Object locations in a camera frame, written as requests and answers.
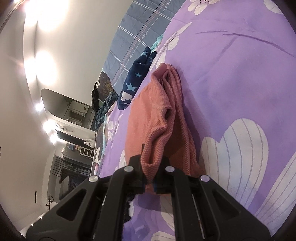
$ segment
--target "folded towel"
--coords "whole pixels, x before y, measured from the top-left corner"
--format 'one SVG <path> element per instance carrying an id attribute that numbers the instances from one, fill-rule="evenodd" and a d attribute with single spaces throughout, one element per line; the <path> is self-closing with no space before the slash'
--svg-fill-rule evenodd
<path id="1" fill-rule="evenodd" d="M 138 154 L 149 183 L 163 156 L 186 175 L 198 177 L 205 173 L 197 163 L 193 138 L 185 122 L 180 78 L 171 65 L 162 63 L 152 73 L 151 82 L 131 106 L 126 160 Z"/>
<path id="2" fill-rule="evenodd" d="M 150 48 L 147 47 L 141 56 L 134 61 L 133 65 L 128 71 L 122 91 L 119 94 L 117 101 L 118 109 L 124 110 L 129 106 L 141 83 L 143 82 L 143 79 L 148 74 L 149 68 L 156 54 L 156 52 L 151 53 Z"/>

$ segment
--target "purple bed sheet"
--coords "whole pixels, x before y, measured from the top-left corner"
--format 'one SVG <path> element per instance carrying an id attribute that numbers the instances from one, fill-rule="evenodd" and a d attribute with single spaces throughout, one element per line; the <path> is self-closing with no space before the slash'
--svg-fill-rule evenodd
<path id="1" fill-rule="evenodd" d="M 296 35 L 271 0 L 202 2 L 177 12 L 136 96 L 173 65 L 199 161 L 274 234 L 296 203 Z M 126 165 L 130 107 L 107 119 L 100 177 Z M 170 196 L 139 195 L 130 214 L 123 240 L 175 240 Z"/>

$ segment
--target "white stripe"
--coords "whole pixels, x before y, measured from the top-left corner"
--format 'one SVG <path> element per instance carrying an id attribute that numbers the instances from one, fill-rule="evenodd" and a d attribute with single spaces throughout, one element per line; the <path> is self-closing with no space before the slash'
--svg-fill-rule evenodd
<path id="1" fill-rule="evenodd" d="M 109 52 L 117 59 L 117 61 L 121 64 L 121 66 L 124 68 L 124 70 L 128 73 L 128 69 L 122 64 L 122 62 L 115 56 L 115 54 L 112 53 L 111 50 Z"/>
<path id="2" fill-rule="evenodd" d="M 148 7 L 148 6 L 144 5 L 144 4 L 138 3 L 138 2 L 136 2 L 136 1 L 133 1 L 133 3 L 135 3 L 135 4 L 139 5 L 139 6 L 142 6 L 142 7 L 146 8 L 146 9 L 149 9 L 149 10 L 151 10 L 151 11 L 153 11 L 153 12 L 159 14 L 160 16 L 166 18 L 167 20 L 172 21 L 171 18 L 169 18 L 168 16 L 162 14 L 162 13 L 159 12 L 159 11 L 154 10 L 153 8 L 150 8 L 150 7 Z"/>
<path id="3" fill-rule="evenodd" d="M 131 32 L 127 31 L 125 28 L 121 27 L 120 25 L 118 25 L 118 27 L 125 31 L 127 34 L 129 34 L 130 36 L 134 37 L 136 40 L 138 40 L 141 44 L 143 44 L 145 47 L 149 47 L 147 44 L 145 44 L 142 40 L 140 40 L 137 36 L 133 35 Z"/>

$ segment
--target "towel fold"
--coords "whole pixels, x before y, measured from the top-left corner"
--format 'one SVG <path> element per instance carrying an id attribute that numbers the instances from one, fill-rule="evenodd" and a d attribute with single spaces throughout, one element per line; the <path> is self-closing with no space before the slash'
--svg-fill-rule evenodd
<path id="1" fill-rule="evenodd" d="M 162 63 L 152 73 L 151 82 L 132 103 L 125 145 L 127 162 L 138 154 L 149 183 L 162 156 L 186 175 L 198 177 L 205 173 L 197 163 L 193 138 L 185 122 L 180 78 L 169 64 Z"/>

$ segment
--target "bedding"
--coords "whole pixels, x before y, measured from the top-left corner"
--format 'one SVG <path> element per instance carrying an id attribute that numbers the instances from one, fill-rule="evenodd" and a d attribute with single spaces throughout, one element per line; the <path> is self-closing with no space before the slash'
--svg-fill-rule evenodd
<path id="1" fill-rule="evenodd" d="M 162 62 L 171 64 L 199 164 L 272 235 L 296 203 L 295 43 L 271 0 L 186 1 L 134 97 Z M 94 174 L 126 165 L 132 106 L 115 106 L 106 118 L 108 137 Z M 170 196 L 136 196 L 123 240 L 174 240 L 172 213 Z"/>
<path id="2" fill-rule="evenodd" d="M 135 0 L 112 40 L 104 72 L 119 94 L 128 70 L 143 49 L 160 37 L 185 0 Z"/>

